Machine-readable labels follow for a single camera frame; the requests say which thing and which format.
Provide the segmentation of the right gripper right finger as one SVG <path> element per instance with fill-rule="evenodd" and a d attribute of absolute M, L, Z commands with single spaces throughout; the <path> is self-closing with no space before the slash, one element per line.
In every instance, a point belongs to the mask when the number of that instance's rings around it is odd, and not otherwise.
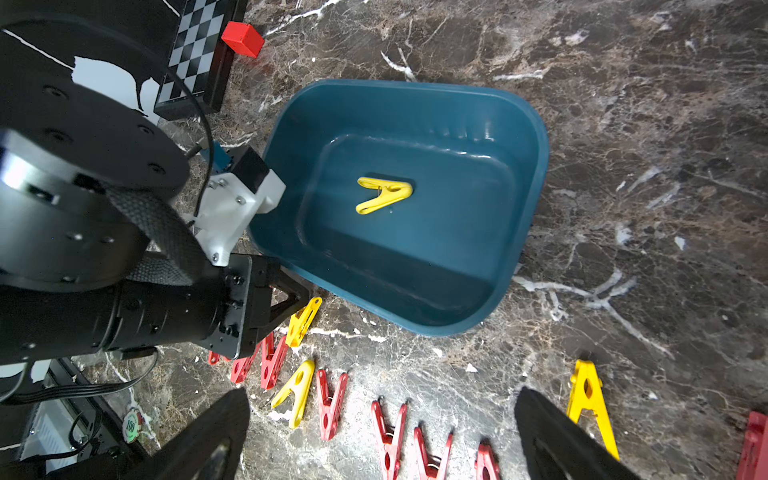
<path fill-rule="evenodd" d="M 532 479 L 639 479 L 538 391 L 524 387 L 514 413 Z"/>

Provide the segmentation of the teal plastic storage box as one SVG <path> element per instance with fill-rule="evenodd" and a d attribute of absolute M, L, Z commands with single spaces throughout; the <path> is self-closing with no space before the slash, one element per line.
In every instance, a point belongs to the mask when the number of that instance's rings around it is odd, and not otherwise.
<path fill-rule="evenodd" d="M 286 185 L 254 218 L 258 250 L 407 330 L 464 332 L 500 303 L 548 169 L 523 98 L 462 85 L 323 80 L 280 114 L 264 160 Z M 360 177 L 413 194 L 368 215 Z"/>

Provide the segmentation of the red clothespin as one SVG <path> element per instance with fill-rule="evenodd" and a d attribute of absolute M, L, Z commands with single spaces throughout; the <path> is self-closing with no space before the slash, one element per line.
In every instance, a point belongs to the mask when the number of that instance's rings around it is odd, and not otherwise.
<path fill-rule="evenodd" d="M 476 480 L 500 480 L 500 467 L 496 461 L 492 446 L 487 441 L 478 445 L 475 459 Z"/>
<path fill-rule="evenodd" d="M 288 352 L 286 338 L 275 339 L 270 332 L 261 342 L 261 376 L 260 385 L 264 390 L 272 390 L 278 382 L 279 375 Z"/>
<path fill-rule="evenodd" d="M 259 347 L 256 347 L 254 353 L 249 357 L 244 357 L 232 361 L 232 368 L 230 373 L 230 380 L 235 385 L 244 383 L 247 379 L 248 373 L 258 356 Z"/>
<path fill-rule="evenodd" d="M 748 417 L 736 479 L 767 480 L 767 459 L 767 416 L 752 411 Z"/>
<path fill-rule="evenodd" d="M 401 462 L 400 455 L 403 445 L 404 429 L 408 405 L 403 403 L 397 413 L 395 425 L 390 428 L 385 422 L 381 402 L 374 400 L 371 404 L 374 428 L 377 440 L 378 462 L 384 480 L 398 478 Z"/>
<path fill-rule="evenodd" d="M 215 366 L 221 362 L 229 362 L 229 359 L 213 351 L 208 352 L 207 363 L 209 365 Z"/>
<path fill-rule="evenodd" d="M 453 444 L 454 432 L 450 431 L 441 455 L 432 455 L 427 451 L 423 429 L 414 428 L 416 467 L 419 480 L 445 480 L 447 477 L 449 457 Z"/>
<path fill-rule="evenodd" d="M 337 434 L 348 381 L 349 375 L 346 372 L 342 373 L 338 388 L 331 393 L 326 370 L 320 369 L 315 374 L 315 386 L 319 400 L 320 435 L 325 441 L 332 440 Z"/>

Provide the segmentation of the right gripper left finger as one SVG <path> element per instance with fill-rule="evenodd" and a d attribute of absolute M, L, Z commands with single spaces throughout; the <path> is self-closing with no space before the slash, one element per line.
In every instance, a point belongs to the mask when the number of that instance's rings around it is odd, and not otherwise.
<path fill-rule="evenodd" d="M 248 396 L 233 389 L 191 422 L 128 479 L 233 479 L 250 419 Z"/>

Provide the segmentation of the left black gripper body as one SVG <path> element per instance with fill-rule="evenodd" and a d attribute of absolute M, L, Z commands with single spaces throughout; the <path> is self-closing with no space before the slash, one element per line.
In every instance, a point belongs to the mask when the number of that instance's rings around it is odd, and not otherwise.
<path fill-rule="evenodd" d="M 212 332 L 203 347 L 228 359 L 252 356 L 266 335 L 271 317 L 276 260 L 261 255 L 232 254 L 223 268 L 223 293 Z"/>

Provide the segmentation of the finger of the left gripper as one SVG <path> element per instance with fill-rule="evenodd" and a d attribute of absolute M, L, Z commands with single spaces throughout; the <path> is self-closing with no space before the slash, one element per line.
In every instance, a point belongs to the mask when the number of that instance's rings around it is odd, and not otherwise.
<path fill-rule="evenodd" d="M 269 321 L 266 324 L 267 332 L 272 332 L 283 322 L 306 307 L 310 300 L 309 290 L 293 277 L 288 275 L 281 267 L 273 268 L 268 273 L 269 286 L 272 291 L 279 291 L 286 298 L 269 307 Z"/>

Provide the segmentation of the yellow clothespin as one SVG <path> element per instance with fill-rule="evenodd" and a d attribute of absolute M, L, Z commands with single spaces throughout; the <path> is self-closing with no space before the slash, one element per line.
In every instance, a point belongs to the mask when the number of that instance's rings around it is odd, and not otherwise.
<path fill-rule="evenodd" d="M 304 308 L 291 316 L 286 335 L 286 344 L 290 348 L 298 348 L 302 344 L 322 303 L 321 297 L 313 297 Z"/>
<path fill-rule="evenodd" d="M 291 429 L 297 429 L 304 418 L 314 373 L 315 362 L 312 359 L 304 361 L 272 398 L 271 408 L 276 409 L 291 395 L 294 396 L 294 403 L 288 419 L 288 425 Z"/>
<path fill-rule="evenodd" d="M 579 423 L 584 410 L 593 413 L 605 449 L 616 459 L 620 459 L 611 420 L 602 393 L 602 380 L 596 366 L 591 361 L 577 360 L 570 377 L 571 391 L 566 409 L 567 417 L 575 424 Z"/>
<path fill-rule="evenodd" d="M 413 186 L 408 182 L 360 177 L 357 183 L 365 189 L 377 192 L 375 198 L 362 202 L 355 207 L 359 215 L 371 214 L 394 203 L 406 200 L 413 194 Z"/>

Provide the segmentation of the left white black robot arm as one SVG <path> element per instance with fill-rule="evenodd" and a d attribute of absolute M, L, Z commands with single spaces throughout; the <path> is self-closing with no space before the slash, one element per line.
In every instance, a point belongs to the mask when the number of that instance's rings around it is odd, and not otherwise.
<path fill-rule="evenodd" d="M 135 109 L 1 67 L 1 361 L 191 342 L 229 358 L 306 304 L 277 259 L 206 252 L 172 207 L 189 164 Z"/>

